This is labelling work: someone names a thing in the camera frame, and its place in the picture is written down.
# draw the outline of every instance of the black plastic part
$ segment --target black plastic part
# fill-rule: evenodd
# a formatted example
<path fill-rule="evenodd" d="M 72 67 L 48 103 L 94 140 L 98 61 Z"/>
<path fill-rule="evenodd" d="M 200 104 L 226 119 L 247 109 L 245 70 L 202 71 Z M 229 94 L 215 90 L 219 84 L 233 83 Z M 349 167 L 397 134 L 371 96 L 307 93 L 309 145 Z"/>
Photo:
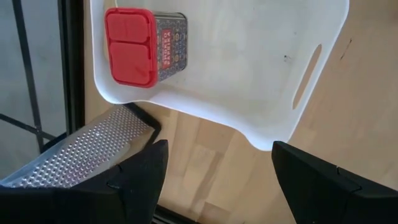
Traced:
<path fill-rule="evenodd" d="M 0 186 L 0 223 L 53 220 L 52 189 L 9 189 Z"/>
<path fill-rule="evenodd" d="M 272 161 L 287 203 L 302 223 L 398 223 L 398 192 L 284 142 Z"/>
<path fill-rule="evenodd" d="M 108 181 L 123 196 L 127 220 L 150 223 L 155 212 L 166 175 L 169 152 L 167 141 L 161 140 L 147 154 L 137 154 L 134 162 L 119 165 L 122 175 Z"/>

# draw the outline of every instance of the red plastic container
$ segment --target red plastic container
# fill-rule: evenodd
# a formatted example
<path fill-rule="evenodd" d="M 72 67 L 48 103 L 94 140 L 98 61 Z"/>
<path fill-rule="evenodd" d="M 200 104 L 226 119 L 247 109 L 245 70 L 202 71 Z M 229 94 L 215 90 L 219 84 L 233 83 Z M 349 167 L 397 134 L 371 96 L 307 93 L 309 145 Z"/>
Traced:
<path fill-rule="evenodd" d="M 187 65 L 187 20 L 180 13 L 108 9 L 106 39 L 113 78 L 150 88 Z"/>

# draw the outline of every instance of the black metal rod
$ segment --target black metal rod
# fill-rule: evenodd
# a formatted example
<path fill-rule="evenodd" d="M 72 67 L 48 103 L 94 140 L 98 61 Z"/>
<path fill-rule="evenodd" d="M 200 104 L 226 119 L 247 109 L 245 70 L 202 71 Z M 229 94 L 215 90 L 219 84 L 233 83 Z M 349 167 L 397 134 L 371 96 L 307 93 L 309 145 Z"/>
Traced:
<path fill-rule="evenodd" d="M 15 21 L 17 24 L 17 31 L 19 37 L 19 45 L 21 47 L 22 60 L 24 62 L 25 75 L 26 75 L 27 87 L 30 98 L 30 106 L 32 107 L 32 112 L 33 112 L 33 121 L 35 128 L 39 132 L 42 132 L 39 104 L 37 102 L 35 80 L 33 77 L 32 62 L 30 61 L 29 45 L 27 42 L 24 13 L 22 11 L 21 0 L 12 0 L 12 6 L 14 8 Z M 36 138 L 37 138 L 37 144 L 39 145 L 39 149 L 41 150 L 44 145 L 43 138 L 40 137 L 39 135 L 36 135 Z"/>
<path fill-rule="evenodd" d="M 26 131 L 28 131 L 30 133 L 35 134 L 35 135 L 39 135 L 40 138 L 45 138 L 45 139 L 48 139 L 48 140 L 52 140 L 52 139 L 55 138 L 55 136 L 53 136 L 53 135 L 51 135 L 49 133 L 46 133 L 44 131 L 39 131 L 38 129 L 35 129 L 34 127 L 32 127 L 32 126 L 30 126 L 28 124 L 22 123 L 22 122 L 14 119 L 14 118 L 10 118 L 7 115 L 4 115 L 4 114 L 0 114 L 0 120 L 5 121 L 5 122 L 7 122 L 9 124 L 12 124 L 14 126 L 17 126 L 18 128 L 22 128 L 23 130 L 26 130 Z"/>
<path fill-rule="evenodd" d="M 67 134 L 85 125 L 83 4 L 58 0 Z"/>
<path fill-rule="evenodd" d="M 44 144 L 43 151 L 45 152 L 45 151 L 49 150 L 51 147 L 56 145 L 58 142 L 64 140 L 66 137 L 67 137 L 67 133 L 65 132 L 65 133 L 53 138 L 51 141 Z"/>

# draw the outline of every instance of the dark metal frame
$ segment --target dark metal frame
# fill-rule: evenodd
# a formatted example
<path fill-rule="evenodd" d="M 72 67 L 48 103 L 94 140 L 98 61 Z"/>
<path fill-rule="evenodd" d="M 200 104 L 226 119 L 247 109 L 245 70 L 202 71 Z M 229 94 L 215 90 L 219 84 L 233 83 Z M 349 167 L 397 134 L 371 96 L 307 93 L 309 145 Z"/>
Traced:
<path fill-rule="evenodd" d="M 85 125 L 84 1 L 58 0 L 67 134 Z"/>

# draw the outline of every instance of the red lid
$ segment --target red lid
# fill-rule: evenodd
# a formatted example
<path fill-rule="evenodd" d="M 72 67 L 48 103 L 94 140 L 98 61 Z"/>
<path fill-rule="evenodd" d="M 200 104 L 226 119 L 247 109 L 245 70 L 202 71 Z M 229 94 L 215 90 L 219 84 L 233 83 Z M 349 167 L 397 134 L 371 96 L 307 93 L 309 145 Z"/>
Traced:
<path fill-rule="evenodd" d="M 146 9 L 108 9 L 106 39 L 113 78 L 120 84 L 149 88 L 157 82 L 154 15 Z"/>

